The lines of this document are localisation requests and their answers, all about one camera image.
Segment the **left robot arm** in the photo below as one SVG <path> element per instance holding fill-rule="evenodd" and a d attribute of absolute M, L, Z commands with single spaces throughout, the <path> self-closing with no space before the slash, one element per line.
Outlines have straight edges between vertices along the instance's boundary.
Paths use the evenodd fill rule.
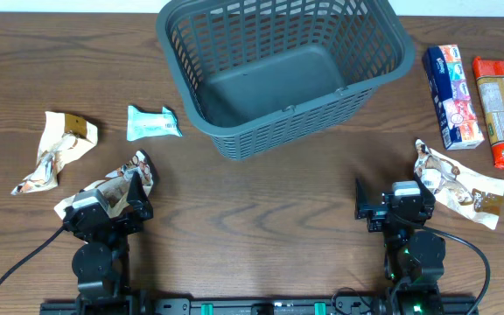
<path fill-rule="evenodd" d="M 144 230 L 153 207 L 140 175 L 133 174 L 127 201 L 131 210 L 109 217 L 109 203 L 98 189 L 79 192 L 66 208 L 63 228 L 85 244 L 72 260 L 78 279 L 78 314 L 151 314 L 145 293 L 130 288 L 128 236 Z"/>

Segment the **orange pasta packet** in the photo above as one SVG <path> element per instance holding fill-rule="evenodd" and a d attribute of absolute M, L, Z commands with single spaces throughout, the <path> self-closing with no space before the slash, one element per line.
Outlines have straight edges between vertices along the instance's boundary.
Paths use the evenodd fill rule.
<path fill-rule="evenodd" d="M 504 60 L 475 57 L 472 68 L 496 168 L 504 169 Z"/>

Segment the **crumpled beige bag under arm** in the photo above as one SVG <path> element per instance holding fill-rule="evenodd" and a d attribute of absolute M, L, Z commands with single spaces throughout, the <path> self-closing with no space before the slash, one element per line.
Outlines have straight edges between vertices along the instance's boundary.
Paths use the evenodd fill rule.
<path fill-rule="evenodd" d="M 115 218 L 129 205 L 127 195 L 130 182 L 135 173 L 139 174 L 143 190 L 146 195 L 149 195 L 154 182 L 151 164 L 143 150 L 138 150 L 126 164 L 107 174 L 105 179 L 97 180 L 86 186 L 83 191 L 88 192 L 98 189 L 108 202 L 107 215 L 110 218 Z"/>

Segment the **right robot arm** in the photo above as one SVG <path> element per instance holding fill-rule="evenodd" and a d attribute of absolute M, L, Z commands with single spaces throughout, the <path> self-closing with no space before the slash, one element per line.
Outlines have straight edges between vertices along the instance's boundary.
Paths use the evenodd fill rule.
<path fill-rule="evenodd" d="M 384 239 L 385 277 L 393 282 L 371 303 L 373 314 L 444 314 L 438 280 L 445 272 L 445 240 L 423 230 L 436 199 L 415 176 L 396 182 L 371 205 L 361 182 L 356 184 L 355 218 L 367 221 L 367 231 Z"/>

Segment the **tissue multipack box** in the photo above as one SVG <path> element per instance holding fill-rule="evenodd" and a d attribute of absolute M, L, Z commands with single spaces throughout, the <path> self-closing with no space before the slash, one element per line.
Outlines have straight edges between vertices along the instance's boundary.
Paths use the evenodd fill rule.
<path fill-rule="evenodd" d="M 422 57 L 443 146 L 448 151 L 477 148 L 485 140 L 472 104 L 457 45 L 429 47 Z"/>

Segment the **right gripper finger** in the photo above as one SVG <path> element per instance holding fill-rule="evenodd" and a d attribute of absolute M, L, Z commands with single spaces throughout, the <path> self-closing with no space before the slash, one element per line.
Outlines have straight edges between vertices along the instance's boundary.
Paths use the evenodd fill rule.
<path fill-rule="evenodd" d="M 361 181 L 357 178 L 355 180 L 356 184 L 356 207 L 365 208 L 368 204 L 367 195 L 362 187 Z"/>
<path fill-rule="evenodd" d="M 435 203 L 435 196 L 433 193 L 424 185 L 423 181 L 421 178 L 415 173 L 414 174 L 414 180 L 416 181 L 420 192 L 421 196 L 423 198 L 423 203 L 424 204 L 434 204 Z"/>

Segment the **grey plastic basket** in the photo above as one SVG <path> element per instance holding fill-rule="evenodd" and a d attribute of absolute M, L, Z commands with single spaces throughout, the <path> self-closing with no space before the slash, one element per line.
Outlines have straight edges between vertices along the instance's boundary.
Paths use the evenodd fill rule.
<path fill-rule="evenodd" d="M 387 0 L 175 0 L 156 31 L 189 121 L 233 160 L 348 121 L 416 57 Z"/>

